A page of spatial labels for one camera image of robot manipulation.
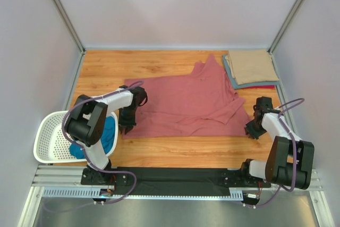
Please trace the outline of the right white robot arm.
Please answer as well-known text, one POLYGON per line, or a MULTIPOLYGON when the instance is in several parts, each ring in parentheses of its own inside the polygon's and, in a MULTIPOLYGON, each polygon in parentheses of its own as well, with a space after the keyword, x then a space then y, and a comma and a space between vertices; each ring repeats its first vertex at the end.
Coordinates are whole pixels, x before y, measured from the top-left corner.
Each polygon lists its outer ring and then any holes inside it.
POLYGON ((292 131, 283 111, 273 107, 271 98, 257 98, 253 110, 253 120, 245 125, 245 134, 259 139, 268 133, 273 144, 265 162, 246 159, 242 163, 245 176, 263 179, 287 191, 308 189, 315 152, 313 143, 302 140, 292 131))

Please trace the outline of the pink t shirt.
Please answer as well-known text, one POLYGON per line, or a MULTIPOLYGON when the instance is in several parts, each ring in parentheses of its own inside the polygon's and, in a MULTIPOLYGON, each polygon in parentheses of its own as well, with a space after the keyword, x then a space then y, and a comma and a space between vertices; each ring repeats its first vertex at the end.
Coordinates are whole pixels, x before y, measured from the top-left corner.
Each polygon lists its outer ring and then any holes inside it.
POLYGON ((188 136, 244 137, 250 121, 224 68, 210 55, 190 74, 144 78, 148 95, 124 139, 188 136))

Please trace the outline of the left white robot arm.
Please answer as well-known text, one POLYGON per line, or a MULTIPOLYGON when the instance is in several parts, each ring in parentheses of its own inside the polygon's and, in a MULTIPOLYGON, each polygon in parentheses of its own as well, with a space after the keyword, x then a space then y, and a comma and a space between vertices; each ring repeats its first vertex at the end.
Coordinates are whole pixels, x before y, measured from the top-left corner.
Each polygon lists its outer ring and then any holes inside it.
POLYGON ((118 110, 116 132, 127 134, 136 126, 137 108, 148 101, 147 92, 137 82, 131 86, 121 86, 111 93, 97 97, 81 95, 76 104, 65 114, 62 133, 72 144, 83 151, 87 167, 83 170, 81 184, 114 184, 111 161, 105 154, 101 137, 106 118, 118 110))

